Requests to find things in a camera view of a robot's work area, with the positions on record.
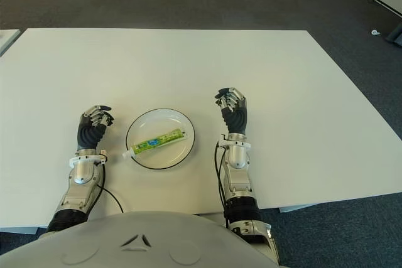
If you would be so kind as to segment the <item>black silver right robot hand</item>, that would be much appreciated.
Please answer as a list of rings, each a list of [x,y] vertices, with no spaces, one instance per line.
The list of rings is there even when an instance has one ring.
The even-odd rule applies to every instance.
[[[222,88],[215,96],[215,103],[220,107],[222,118],[229,134],[246,134],[247,127],[247,100],[234,87]]]

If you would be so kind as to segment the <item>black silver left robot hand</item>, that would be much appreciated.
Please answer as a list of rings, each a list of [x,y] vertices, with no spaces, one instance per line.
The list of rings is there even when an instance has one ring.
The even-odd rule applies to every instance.
[[[81,116],[77,131],[77,150],[97,149],[107,127],[113,124],[114,118],[109,113],[111,107],[94,105]]]

